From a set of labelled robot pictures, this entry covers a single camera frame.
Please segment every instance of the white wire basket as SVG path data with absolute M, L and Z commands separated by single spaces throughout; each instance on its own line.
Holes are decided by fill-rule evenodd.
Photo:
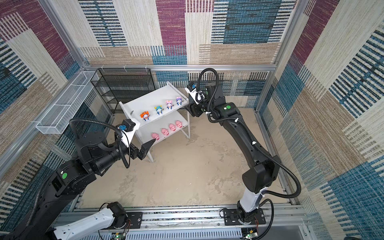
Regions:
M 81 72 L 47 111 L 36 128 L 42 134 L 62 134 L 93 88 L 93 71 Z

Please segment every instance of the black wire mesh rack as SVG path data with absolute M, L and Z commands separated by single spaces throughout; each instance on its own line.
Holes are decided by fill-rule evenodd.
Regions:
M 91 83 L 112 113 L 123 113 L 119 102 L 127 103 L 155 90 L 148 68 L 99 68 L 95 75 L 98 80 Z

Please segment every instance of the concrete floor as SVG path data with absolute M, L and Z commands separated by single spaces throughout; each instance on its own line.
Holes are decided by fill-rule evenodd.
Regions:
M 240 110 L 250 130 L 266 148 L 253 109 Z M 114 125 L 124 118 L 123 114 L 116 114 Z M 190 139 L 179 131 L 151 148 L 154 163 L 137 158 L 126 169 L 122 161 L 116 162 L 103 177 L 98 176 L 87 186 L 81 207 L 99 207 L 114 201 L 125 207 L 237 203 L 245 188 L 242 174 L 249 169 L 241 150 L 219 123 L 210 123 L 205 115 L 191 117 L 190 126 Z M 108 143 L 113 141 L 110 132 Z M 136 137 L 132 142 L 140 148 Z M 280 182 L 276 180 L 269 190 L 282 193 Z M 287 202 L 268 197 L 274 203 Z

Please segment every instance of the pig figurine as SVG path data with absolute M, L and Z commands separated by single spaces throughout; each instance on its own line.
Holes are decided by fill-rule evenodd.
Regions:
M 183 124 L 182 124 L 179 120 L 177 120 L 177 121 L 176 121 L 176 126 L 178 126 L 178 127 L 183 127 Z
M 152 138 L 153 139 L 156 139 L 156 140 L 159 140 L 160 139 L 160 137 L 159 137 L 159 135 L 157 134 L 157 133 L 152 133 Z
M 168 130 L 165 129 L 165 128 L 162 128 L 162 129 L 161 129 L 161 133 L 164 134 L 165 136 L 168 136 L 168 135 L 169 135 Z
M 176 131 L 176 126 L 173 125 L 172 123 L 169 124 L 169 129 L 172 131 Z

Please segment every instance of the cartoon figurine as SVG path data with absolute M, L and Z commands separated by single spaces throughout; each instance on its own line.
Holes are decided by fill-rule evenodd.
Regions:
M 173 125 L 172 123 L 169 124 L 169 129 L 172 131 L 176 131 L 176 126 Z
M 165 136 L 168 136 L 168 135 L 169 135 L 168 130 L 165 129 L 165 128 L 162 128 L 162 129 L 161 129 L 161 133 L 164 134 Z
M 182 103 L 182 102 L 184 102 L 184 101 L 183 101 L 183 99 L 182 99 L 181 97 L 177 97 L 177 98 L 176 98 L 176 104 L 177 104 L 178 106 L 181 106 L 181 103 Z
M 161 114 L 163 114 L 163 108 L 161 107 L 161 105 L 160 106 L 157 106 L 157 107 L 155 107 L 155 109 L 156 109 L 156 112 L 157 112 L 157 114 L 158 115 L 161 115 Z
M 178 127 L 183 127 L 183 124 L 182 124 L 179 120 L 177 120 L 177 121 L 176 121 L 176 126 L 178 126 Z
M 152 136 L 153 139 L 156 139 L 156 140 L 159 140 L 159 139 L 160 139 L 159 135 L 158 135 L 157 133 L 155 133 L 155 132 L 152 133 L 151 136 Z
M 166 100 L 166 105 L 167 105 L 167 109 L 171 110 L 173 107 L 172 100 Z
M 144 121 L 149 121 L 149 112 L 145 111 L 140 114 L 140 117 L 143 118 Z

